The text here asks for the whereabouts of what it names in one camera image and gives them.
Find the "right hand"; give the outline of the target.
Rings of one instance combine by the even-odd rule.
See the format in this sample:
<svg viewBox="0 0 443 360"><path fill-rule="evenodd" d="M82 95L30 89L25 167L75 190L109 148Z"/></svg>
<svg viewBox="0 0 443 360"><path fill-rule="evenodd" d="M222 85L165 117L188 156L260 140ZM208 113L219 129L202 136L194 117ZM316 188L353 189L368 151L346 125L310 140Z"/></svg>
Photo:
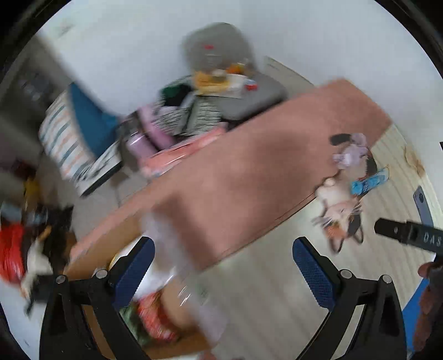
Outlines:
<svg viewBox="0 0 443 360"><path fill-rule="evenodd" d="M413 337L415 351L424 349L426 341L431 336L437 312L442 306L442 261L435 260L423 264L418 269L418 274L427 279L429 284L419 301L420 312Z"/></svg>

